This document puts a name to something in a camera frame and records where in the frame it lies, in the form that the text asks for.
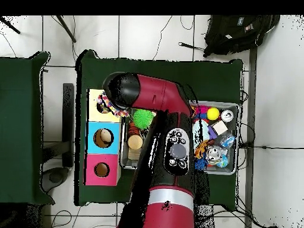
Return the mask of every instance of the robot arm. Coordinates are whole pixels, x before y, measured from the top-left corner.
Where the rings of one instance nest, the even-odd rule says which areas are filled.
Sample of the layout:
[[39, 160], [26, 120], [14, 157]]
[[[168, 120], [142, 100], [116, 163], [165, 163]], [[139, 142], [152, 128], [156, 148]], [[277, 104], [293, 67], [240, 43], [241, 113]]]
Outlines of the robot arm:
[[118, 228], [194, 228], [191, 108], [170, 81], [116, 72], [103, 83], [114, 107], [157, 111]]

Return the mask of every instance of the yellow ball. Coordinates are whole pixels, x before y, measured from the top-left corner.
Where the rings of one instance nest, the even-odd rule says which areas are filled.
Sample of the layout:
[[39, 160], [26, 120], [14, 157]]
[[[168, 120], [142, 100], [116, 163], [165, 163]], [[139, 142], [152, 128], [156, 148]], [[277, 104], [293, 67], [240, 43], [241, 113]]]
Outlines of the yellow ball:
[[211, 107], [207, 111], [207, 118], [211, 121], [216, 120], [220, 116], [220, 111], [216, 107]]

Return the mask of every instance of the green spiky ball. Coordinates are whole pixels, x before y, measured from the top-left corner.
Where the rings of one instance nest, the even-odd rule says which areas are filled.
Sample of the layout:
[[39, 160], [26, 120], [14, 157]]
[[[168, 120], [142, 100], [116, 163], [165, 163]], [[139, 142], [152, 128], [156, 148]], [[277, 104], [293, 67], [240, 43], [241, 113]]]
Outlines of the green spiky ball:
[[137, 128], [146, 129], [153, 120], [153, 114], [149, 110], [138, 109], [133, 115], [133, 121]]

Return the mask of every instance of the circular hole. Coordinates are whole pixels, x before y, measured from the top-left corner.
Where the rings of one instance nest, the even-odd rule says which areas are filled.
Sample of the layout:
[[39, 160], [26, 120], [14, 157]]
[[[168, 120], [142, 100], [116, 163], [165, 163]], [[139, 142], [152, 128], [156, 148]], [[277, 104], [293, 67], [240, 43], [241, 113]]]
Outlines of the circular hole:
[[109, 113], [109, 109], [104, 107], [102, 104], [97, 103], [96, 108], [99, 113]]
[[99, 163], [95, 166], [94, 172], [96, 176], [105, 178], [110, 173], [110, 168], [106, 163]]
[[93, 137], [93, 141], [96, 146], [100, 148], [108, 148], [111, 146], [114, 140], [114, 135], [111, 130], [102, 128], [98, 129]]

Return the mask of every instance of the shape sorter box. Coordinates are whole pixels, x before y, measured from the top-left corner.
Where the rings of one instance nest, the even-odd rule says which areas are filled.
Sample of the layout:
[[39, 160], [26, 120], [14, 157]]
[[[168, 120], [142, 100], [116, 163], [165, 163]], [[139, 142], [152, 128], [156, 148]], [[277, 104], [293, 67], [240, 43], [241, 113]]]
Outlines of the shape sorter box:
[[[121, 124], [114, 122], [88, 122], [88, 154], [118, 154], [119, 153], [119, 143], [120, 143], [120, 132]], [[112, 133], [114, 138], [111, 145], [106, 148], [98, 147], [94, 142], [94, 134], [99, 129], [107, 129]]]
[[121, 117], [116, 117], [111, 112], [100, 113], [97, 110], [97, 98], [103, 90], [87, 89], [88, 93], [88, 120], [90, 122], [121, 122]]
[[[115, 154], [88, 154], [85, 159], [85, 182], [84, 185], [116, 186], [121, 176], [119, 155]], [[96, 167], [105, 164], [108, 168], [106, 176], [97, 175]]]

